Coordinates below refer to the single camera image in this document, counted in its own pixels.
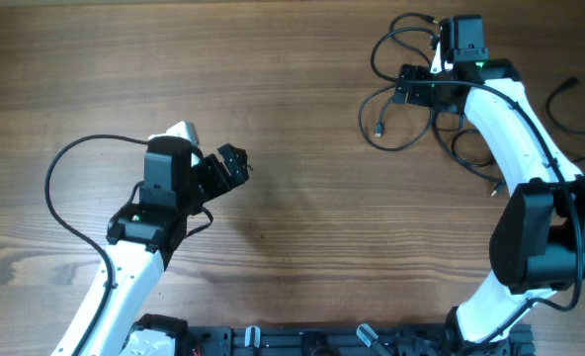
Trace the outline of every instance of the wooden table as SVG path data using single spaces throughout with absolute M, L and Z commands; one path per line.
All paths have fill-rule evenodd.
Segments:
M 254 171 L 209 203 L 213 226 L 183 242 L 141 313 L 238 327 L 443 321 L 488 273 L 507 195 L 490 198 L 491 186 L 430 134 L 399 153 L 361 138 L 359 105 L 385 85 L 371 49 L 408 11 L 482 14 L 491 57 L 515 63 L 537 113 L 578 75 L 582 85 L 553 108 L 585 128 L 585 2 L 0 9 L 0 355 L 50 353 L 97 270 L 98 255 L 45 207 L 53 156 L 86 134 L 145 138 L 182 120 L 196 124 L 204 152 L 245 148 Z M 379 56 L 391 73 L 421 63 L 391 44 Z M 366 113 L 370 130 L 381 101 Z M 387 114 L 384 144 L 407 141 L 427 115 Z M 546 126 L 562 148 L 585 154 L 585 136 Z M 468 157 L 486 156 L 484 147 L 478 137 L 462 143 Z M 67 153 L 52 182 L 57 210 L 105 244 L 108 219 L 142 179 L 143 152 L 93 141 Z M 576 311 L 537 307 L 524 322 L 539 354 L 585 355 L 585 285 Z

